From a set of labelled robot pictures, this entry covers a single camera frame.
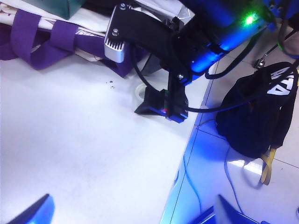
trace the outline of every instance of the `purple strap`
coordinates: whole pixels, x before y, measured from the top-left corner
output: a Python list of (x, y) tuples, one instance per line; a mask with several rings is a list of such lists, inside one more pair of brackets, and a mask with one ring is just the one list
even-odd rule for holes
[[(129, 49), (126, 49), (124, 62), (115, 63), (105, 57), (104, 37), (76, 35), (78, 26), (64, 21), (56, 21), (52, 31), (38, 30), (40, 18), (38, 15), (18, 10), (11, 28), (10, 42), (9, 29), (6, 25), (0, 26), (1, 60), (20, 57), (33, 68), (43, 69), (72, 54), (76, 47), (103, 58), (102, 62), (121, 77), (133, 68), (128, 57)], [(41, 46), (31, 52), (38, 44)], [(146, 53), (143, 49), (137, 49), (137, 60), (140, 61)]]
[(51, 45), (74, 52), (75, 33), (77, 29), (77, 25), (57, 20), (51, 32)]
[(31, 53), (40, 18), (39, 15), (18, 10), (10, 35), (13, 51), (35, 69), (44, 69), (71, 54), (67, 50), (50, 45), (50, 41), (46, 41)]
[(11, 45), (9, 43), (10, 37), (10, 27), (6, 25), (0, 26), (0, 52), (1, 60), (11, 60), (17, 58), (17, 55), (14, 53)]

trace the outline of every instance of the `screw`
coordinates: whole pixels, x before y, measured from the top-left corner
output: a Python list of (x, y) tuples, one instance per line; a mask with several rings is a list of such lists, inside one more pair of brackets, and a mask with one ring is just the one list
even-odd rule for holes
[(182, 80), (182, 79), (184, 78), (184, 76), (181, 75), (181, 74), (179, 74), (179, 75), (178, 75), (178, 78), (179, 78), (179, 80)]
[(120, 9), (121, 10), (126, 10), (126, 4), (125, 3), (121, 3)]
[(112, 30), (112, 35), (113, 36), (118, 36), (120, 33), (118, 32), (118, 29), (116, 29), (116, 28), (114, 28), (113, 30)]

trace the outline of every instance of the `bag strap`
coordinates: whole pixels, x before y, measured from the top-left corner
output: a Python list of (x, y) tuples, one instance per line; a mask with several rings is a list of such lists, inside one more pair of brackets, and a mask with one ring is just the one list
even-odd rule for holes
[[(77, 35), (77, 25), (57, 20), (49, 38), (40, 38), (38, 23), (40, 16), (18, 10), (11, 28), (10, 42), (0, 45), (0, 59), (22, 58), (33, 68), (39, 70), (49, 67), (60, 59), (72, 54), (75, 48), (103, 58), (102, 62), (121, 77), (133, 68), (129, 59), (129, 49), (123, 63), (115, 63), (105, 57), (104, 37)], [(33, 47), (41, 45), (32, 52)], [(136, 59), (140, 61), (147, 52), (137, 48)]]
[(276, 153), (276, 149), (271, 148), (269, 156), (266, 156), (265, 154), (261, 155), (261, 159), (266, 164), (261, 176), (261, 182), (265, 185), (269, 185), (270, 183), (271, 174), (272, 174), (272, 162), (274, 160), (275, 153)]
[[(18, 10), (14, 17), (10, 35), (10, 43), (14, 53), (35, 69), (46, 68), (70, 55), (72, 51), (70, 51), (69, 45), (73, 46), (75, 33), (78, 28), (77, 25), (71, 23), (55, 22), (50, 40), (44, 42), (36, 51), (31, 52), (40, 19), (41, 16), (39, 15)], [(58, 47), (51, 44), (57, 44), (63, 39), (71, 41), (71, 43), (66, 44), (66, 49), (60, 48), (66, 43), (65, 41)]]

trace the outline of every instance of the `white table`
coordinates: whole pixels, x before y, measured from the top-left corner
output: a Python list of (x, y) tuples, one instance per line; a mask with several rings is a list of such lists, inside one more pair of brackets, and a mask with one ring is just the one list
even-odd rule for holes
[[(196, 119), (134, 113), (136, 75), (70, 56), (1, 62), (1, 223), (50, 193), (53, 224), (157, 224)], [(166, 87), (165, 71), (150, 80)], [(208, 81), (187, 86), (198, 107)]]

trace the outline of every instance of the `green led light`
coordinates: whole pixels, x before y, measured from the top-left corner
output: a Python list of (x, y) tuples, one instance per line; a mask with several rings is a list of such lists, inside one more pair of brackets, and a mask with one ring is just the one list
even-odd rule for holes
[(249, 25), (251, 23), (253, 23), (253, 16), (248, 16), (246, 19), (246, 24)]
[(250, 15), (248, 15), (248, 16), (246, 17), (246, 19), (245, 19), (245, 24), (246, 24), (246, 25), (250, 25), (250, 24), (254, 23), (254, 22), (257, 21), (257, 20), (258, 20), (258, 16), (257, 16), (257, 14), (252, 13), (252, 14), (250, 14)]

